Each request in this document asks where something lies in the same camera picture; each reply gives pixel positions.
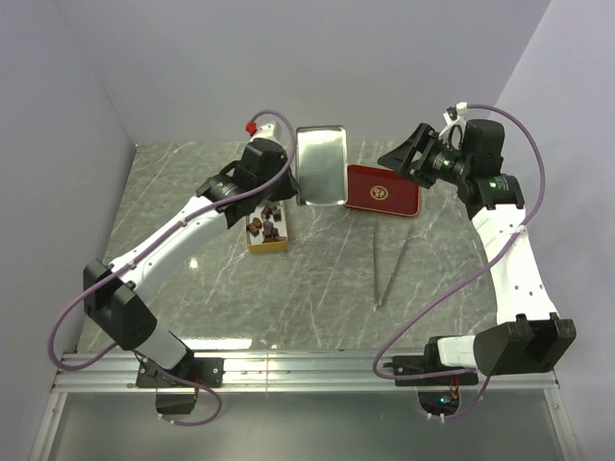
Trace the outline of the silver tin lid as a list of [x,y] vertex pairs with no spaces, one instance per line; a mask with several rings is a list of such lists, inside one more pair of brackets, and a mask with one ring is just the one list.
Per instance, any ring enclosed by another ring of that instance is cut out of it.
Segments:
[[347,134],[342,126],[296,130],[298,206],[343,206],[347,201]]

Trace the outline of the silver metal tweezers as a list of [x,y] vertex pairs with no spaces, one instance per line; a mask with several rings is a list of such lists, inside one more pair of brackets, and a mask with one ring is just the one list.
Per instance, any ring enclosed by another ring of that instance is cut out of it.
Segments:
[[380,243],[380,224],[378,222],[375,223],[372,233],[373,308],[375,311],[382,309],[388,302],[393,285],[406,256],[412,234],[413,229],[409,227],[395,262],[391,265],[381,252],[383,246]]

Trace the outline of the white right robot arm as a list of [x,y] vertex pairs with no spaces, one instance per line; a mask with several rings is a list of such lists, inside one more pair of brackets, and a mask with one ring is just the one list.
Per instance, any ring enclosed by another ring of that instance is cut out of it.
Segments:
[[480,373],[504,376],[547,373],[577,337],[575,324],[559,317],[542,282],[527,225],[544,200],[546,172],[537,163],[539,196],[532,209],[518,181],[493,165],[491,176],[458,174],[468,190],[467,206],[488,258],[475,274],[439,296],[416,316],[429,313],[454,293],[484,274],[490,274],[496,293],[497,324],[474,335],[432,338],[426,346],[423,379],[444,383],[451,376]]

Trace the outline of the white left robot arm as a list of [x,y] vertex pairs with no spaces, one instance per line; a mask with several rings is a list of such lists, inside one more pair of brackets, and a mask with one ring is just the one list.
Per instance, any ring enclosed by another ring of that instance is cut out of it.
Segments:
[[281,124],[249,122],[241,157],[206,179],[175,216],[110,263],[96,260],[84,269],[86,315],[117,347],[159,369],[170,385],[201,379],[193,350],[149,308],[172,272],[236,224],[244,225],[251,246],[283,242],[287,200],[301,206],[347,202],[344,129],[302,127],[290,131],[284,147]]

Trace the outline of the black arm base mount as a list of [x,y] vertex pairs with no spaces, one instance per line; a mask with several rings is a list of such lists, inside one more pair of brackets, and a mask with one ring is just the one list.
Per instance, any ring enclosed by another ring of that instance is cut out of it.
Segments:
[[476,372],[409,380],[401,379],[401,376],[418,376],[461,370],[460,367],[443,366],[438,361],[427,359],[424,355],[394,355],[391,359],[384,362],[383,367],[385,370],[393,372],[393,375],[396,377],[394,381],[397,387],[466,386],[479,384],[479,376]]

